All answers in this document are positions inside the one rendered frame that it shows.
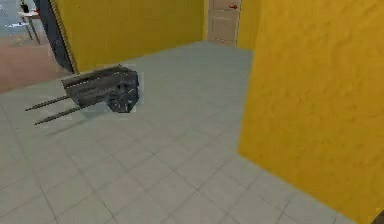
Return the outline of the beige panelled room door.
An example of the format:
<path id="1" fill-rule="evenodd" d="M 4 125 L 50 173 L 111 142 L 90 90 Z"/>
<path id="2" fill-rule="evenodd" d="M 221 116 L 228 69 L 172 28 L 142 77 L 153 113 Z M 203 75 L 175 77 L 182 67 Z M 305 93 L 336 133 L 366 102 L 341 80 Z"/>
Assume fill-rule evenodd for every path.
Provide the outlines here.
<path id="1" fill-rule="evenodd" d="M 207 39 L 229 46 L 237 41 L 242 0 L 208 0 Z M 238 5 L 237 9 L 229 8 Z"/>

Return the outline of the white table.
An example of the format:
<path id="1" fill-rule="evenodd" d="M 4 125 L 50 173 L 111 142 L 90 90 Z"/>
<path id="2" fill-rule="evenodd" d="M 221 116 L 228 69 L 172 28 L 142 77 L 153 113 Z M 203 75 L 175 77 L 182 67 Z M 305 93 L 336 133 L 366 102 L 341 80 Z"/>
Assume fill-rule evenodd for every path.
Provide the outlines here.
<path id="1" fill-rule="evenodd" d="M 31 27 L 31 30 L 27 30 L 27 33 L 28 33 L 30 39 L 32 39 L 32 36 L 35 36 L 35 39 L 37 40 L 37 42 L 40 43 L 40 39 L 37 35 L 35 26 L 33 24 L 33 19 L 39 19 L 40 18 L 39 13 L 36 11 L 30 11 L 28 13 L 18 12 L 18 15 L 20 16 L 20 18 L 24 22 L 28 22 L 29 26 Z"/>

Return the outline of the dark grey wheeled cart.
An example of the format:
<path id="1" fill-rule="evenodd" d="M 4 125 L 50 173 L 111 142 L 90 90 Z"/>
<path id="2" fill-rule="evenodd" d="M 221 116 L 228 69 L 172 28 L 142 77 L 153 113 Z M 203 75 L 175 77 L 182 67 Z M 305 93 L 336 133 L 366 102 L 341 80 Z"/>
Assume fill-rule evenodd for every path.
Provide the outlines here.
<path id="1" fill-rule="evenodd" d="M 115 113 L 130 113 L 140 99 L 139 74 L 121 64 L 78 75 L 61 81 L 65 95 L 27 108 L 35 110 L 71 99 L 76 107 L 44 118 L 35 125 L 69 115 L 104 102 Z"/>

